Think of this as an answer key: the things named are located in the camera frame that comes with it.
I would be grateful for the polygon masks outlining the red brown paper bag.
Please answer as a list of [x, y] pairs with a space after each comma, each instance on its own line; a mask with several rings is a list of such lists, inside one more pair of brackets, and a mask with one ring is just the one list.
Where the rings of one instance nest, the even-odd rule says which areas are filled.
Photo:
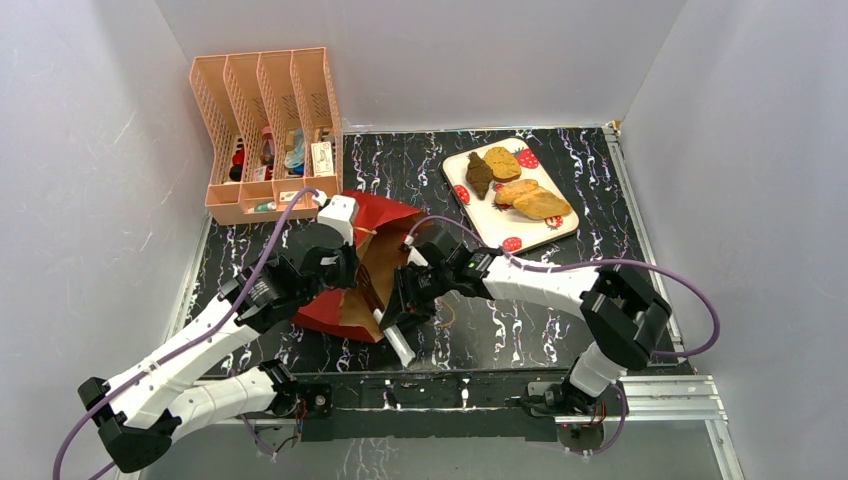
[[387, 305], [393, 272], [407, 261], [400, 249], [412, 226], [425, 211], [405, 203], [369, 193], [346, 190], [357, 201], [354, 221], [356, 252], [360, 260], [357, 286], [320, 294], [301, 308], [291, 323], [308, 330], [349, 340], [377, 343], [384, 338], [373, 316]]

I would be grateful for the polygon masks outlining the long yellow fake bread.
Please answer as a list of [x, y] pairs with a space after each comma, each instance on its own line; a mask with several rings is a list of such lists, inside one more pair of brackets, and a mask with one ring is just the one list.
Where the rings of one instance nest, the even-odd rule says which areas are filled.
[[534, 179], [516, 180], [506, 184], [498, 184], [494, 203], [511, 206], [519, 197], [535, 190], [539, 186]]

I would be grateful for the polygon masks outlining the brown twisted fake bread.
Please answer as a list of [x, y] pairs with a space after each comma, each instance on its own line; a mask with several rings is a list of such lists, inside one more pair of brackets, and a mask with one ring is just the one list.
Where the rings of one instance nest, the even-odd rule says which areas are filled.
[[494, 179], [493, 170], [476, 152], [467, 156], [466, 181], [479, 200], [484, 200]]

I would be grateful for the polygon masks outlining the oval yellow fake bread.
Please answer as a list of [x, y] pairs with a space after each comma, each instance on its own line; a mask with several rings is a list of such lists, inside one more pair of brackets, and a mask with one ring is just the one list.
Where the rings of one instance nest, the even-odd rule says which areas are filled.
[[534, 220], [544, 220], [572, 213], [572, 206], [555, 194], [538, 188], [519, 197], [512, 206], [523, 215]]

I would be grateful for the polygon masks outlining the round yellow fake bread slice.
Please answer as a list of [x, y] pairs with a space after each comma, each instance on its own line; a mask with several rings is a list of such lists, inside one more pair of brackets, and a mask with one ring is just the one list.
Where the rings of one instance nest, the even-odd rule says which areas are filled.
[[483, 161], [491, 168], [493, 179], [497, 182], [511, 182], [522, 175], [518, 160], [505, 147], [490, 148], [483, 156]]

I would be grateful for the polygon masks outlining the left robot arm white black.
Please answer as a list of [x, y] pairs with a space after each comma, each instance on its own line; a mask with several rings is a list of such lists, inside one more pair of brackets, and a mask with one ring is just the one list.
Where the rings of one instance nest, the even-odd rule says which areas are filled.
[[299, 391], [278, 361], [206, 386], [194, 383], [320, 294], [352, 286], [358, 266], [351, 221], [318, 220], [226, 283], [195, 321], [138, 365], [84, 382], [78, 394], [117, 468], [142, 470], [180, 438], [223, 419], [291, 414]]

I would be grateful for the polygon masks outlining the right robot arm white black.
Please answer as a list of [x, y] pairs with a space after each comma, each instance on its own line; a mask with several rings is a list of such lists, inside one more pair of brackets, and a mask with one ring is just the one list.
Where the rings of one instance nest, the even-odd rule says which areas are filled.
[[407, 241], [407, 262], [393, 272], [384, 331], [422, 323], [436, 299], [467, 298], [532, 303], [583, 320], [593, 341], [559, 383], [536, 383], [513, 404], [535, 417], [588, 415], [603, 393], [631, 371], [647, 367], [671, 317], [671, 307], [632, 266], [567, 268], [520, 262], [504, 251], [474, 250], [434, 228]]

